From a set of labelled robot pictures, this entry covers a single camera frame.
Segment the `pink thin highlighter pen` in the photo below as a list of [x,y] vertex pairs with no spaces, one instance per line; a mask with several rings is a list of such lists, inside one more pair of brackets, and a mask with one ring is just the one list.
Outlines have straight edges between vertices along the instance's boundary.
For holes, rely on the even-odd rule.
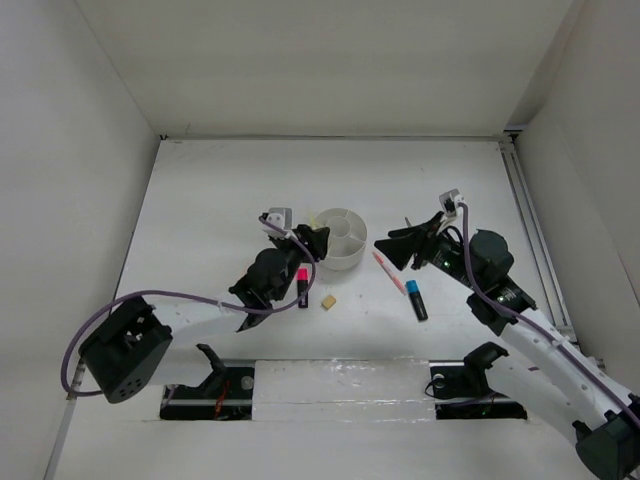
[[404,284],[400,281],[400,279],[396,276],[396,274],[387,265],[387,263],[384,261],[382,256],[377,251],[373,251],[372,252],[372,256],[376,260],[378,265],[382,268],[382,270],[385,272],[387,277],[392,281],[394,286],[399,290],[399,292],[402,295],[406,296],[407,292],[406,292],[406,288],[405,288]]

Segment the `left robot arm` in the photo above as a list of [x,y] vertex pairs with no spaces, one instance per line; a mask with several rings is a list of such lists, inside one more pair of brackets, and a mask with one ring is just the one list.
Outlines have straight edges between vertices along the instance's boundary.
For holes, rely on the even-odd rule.
[[71,346],[99,394],[118,404],[149,385],[178,383],[169,356],[182,348],[193,348],[209,361],[191,368],[190,387],[201,396],[216,394],[225,366],[205,339],[248,331],[295,307],[298,302],[285,297],[299,267],[316,266],[329,250],[328,227],[300,224],[285,231],[269,224],[267,232],[271,247],[257,254],[223,297],[143,290],[112,301],[87,320]]

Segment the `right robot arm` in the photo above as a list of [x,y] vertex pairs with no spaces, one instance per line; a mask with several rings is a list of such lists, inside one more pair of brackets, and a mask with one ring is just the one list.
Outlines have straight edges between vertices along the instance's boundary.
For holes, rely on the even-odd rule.
[[469,396],[504,395],[560,432],[599,479],[639,467],[639,397],[583,355],[509,276],[514,263],[496,232],[429,221],[390,231],[375,247],[398,269],[432,265],[471,290],[476,319],[500,338],[464,359]]

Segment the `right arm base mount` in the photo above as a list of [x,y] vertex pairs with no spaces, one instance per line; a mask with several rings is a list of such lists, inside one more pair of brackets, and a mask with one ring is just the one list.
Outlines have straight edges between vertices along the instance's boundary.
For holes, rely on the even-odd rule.
[[462,360],[430,361],[430,379],[424,394],[435,402],[436,419],[527,420],[525,408],[492,390],[486,378],[493,363],[507,356],[506,349],[487,342]]

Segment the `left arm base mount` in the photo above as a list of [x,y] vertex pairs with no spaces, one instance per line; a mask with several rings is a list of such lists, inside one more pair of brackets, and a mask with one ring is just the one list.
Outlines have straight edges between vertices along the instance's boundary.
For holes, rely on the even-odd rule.
[[159,417],[167,421],[251,420],[256,362],[222,360],[204,343],[196,348],[207,359],[207,376],[196,385],[167,385]]

